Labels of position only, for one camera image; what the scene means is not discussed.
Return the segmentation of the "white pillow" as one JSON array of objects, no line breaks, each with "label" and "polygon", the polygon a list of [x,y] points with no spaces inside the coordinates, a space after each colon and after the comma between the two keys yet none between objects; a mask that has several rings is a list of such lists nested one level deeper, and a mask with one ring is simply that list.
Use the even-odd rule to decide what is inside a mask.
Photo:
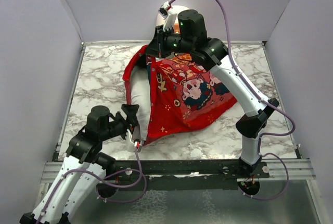
[{"label": "white pillow", "polygon": [[130,76],[130,95],[131,104],[139,105],[137,112],[139,137],[146,141],[151,114],[150,84],[146,68],[134,66]]}]

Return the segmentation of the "red printed pillowcase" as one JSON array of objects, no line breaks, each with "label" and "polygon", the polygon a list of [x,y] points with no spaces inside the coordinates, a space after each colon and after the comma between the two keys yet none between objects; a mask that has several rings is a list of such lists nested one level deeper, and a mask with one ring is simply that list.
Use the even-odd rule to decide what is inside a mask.
[{"label": "red printed pillowcase", "polygon": [[131,104],[130,76],[134,66],[146,68],[150,84],[151,114],[148,145],[162,137],[201,130],[233,107],[237,100],[226,86],[189,54],[158,60],[142,46],[125,68],[126,102]]}]

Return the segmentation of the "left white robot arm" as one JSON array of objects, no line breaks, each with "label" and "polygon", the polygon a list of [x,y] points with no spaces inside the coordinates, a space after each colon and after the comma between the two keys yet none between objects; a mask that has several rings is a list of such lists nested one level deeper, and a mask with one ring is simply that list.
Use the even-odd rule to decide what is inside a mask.
[{"label": "left white robot arm", "polygon": [[95,106],[85,126],[70,140],[66,157],[41,202],[20,223],[70,223],[95,186],[117,174],[115,159],[103,152],[103,141],[129,138],[138,125],[138,105],[123,104],[125,116],[113,115],[106,106]]}]

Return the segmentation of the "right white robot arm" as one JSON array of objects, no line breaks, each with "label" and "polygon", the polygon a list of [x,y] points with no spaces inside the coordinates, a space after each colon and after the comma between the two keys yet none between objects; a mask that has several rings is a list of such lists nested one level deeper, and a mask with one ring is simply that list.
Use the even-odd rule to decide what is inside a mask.
[{"label": "right white robot arm", "polygon": [[145,54],[167,58],[172,53],[189,54],[192,61],[217,77],[241,105],[244,115],[236,129],[242,135],[239,172],[250,178],[261,162],[260,134],[279,102],[261,93],[238,68],[230,47],[221,40],[207,36],[203,15],[188,9],[177,13],[171,6],[160,8],[163,24],[155,27],[153,39]]}]

